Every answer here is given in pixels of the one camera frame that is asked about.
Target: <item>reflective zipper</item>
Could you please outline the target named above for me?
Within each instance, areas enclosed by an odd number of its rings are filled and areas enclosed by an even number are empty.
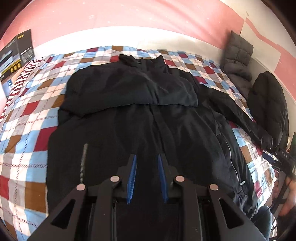
[[[235,172],[236,172],[236,174],[237,174],[237,180],[239,181],[239,174],[237,173],[237,171],[236,171],[236,169],[234,168],[234,165],[233,165],[233,163],[232,163],[230,147],[229,147],[228,142],[227,142],[227,140],[226,140],[225,137],[224,137],[224,140],[225,140],[225,142],[226,142],[226,144],[227,144],[227,146],[228,146],[228,149],[229,149],[231,165],[232,165],[233,169],[235,170]]]
[[[80,162],[80,184],[83,184],[83,177],[84,177],[84,164],[85,164],[85,158],[86,158],[86,152],[87,152],[88,143],[85,143],[83,145],[83,152]]]

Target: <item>silver bolt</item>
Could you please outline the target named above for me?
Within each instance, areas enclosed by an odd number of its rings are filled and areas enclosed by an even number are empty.
[[[218,187],[217,184],[211,184],[210,189],[213,190],[213,191],[217,191],[219,189],[219,187]]]
[[[113,177],[110,178],[111,182],[114,182],[114,183],[118,182],[119,179],[120,179],[119,176],[113,176]]]
[[[85,185],[84,185],[84,184],[78,184],[78,185],[76,186],[76,189],[77,189],[78,191],[82,191],[82,190],[85,189]]]
[[[185,180],[185,178],[183,176],[176,176],[176,181],[177,182],[183,182]]]

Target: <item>triangular cutout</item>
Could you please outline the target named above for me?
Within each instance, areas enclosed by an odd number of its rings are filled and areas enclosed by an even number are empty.
[[[219,199],[227,228],[233,229],[244,224],[244,221],[233,211],[233,209],[223,200]]]
[[[70,217],[74,208],[75,200],[71,199],[64,209],[54,218],[51,225],[66,229],[68,227]]]

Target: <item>black box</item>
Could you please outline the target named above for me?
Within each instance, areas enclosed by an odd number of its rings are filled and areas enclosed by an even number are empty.
[[[34,56],[31,30],[29,29],[15,36],[0,51],[0,80],[9,77],[33,59]]]

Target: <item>bed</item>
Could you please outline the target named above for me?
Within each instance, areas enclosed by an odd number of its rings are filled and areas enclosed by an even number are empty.
[[[199,83],[229,94],[252,118],[246,100],[219,65],[196,54],[107,46],[30,61],[0,116],[0,217],[18,240],[27,240],[48,214],[47,142],[57,128],[57,112],[67,81],[81,68],[118,61],[119,54],[135,58],[162,55],[169,67],[191,72]],[[271,195],[274,171],[245,131],[234,123],[230,125],[252,174],[258,205],[262,206]]]

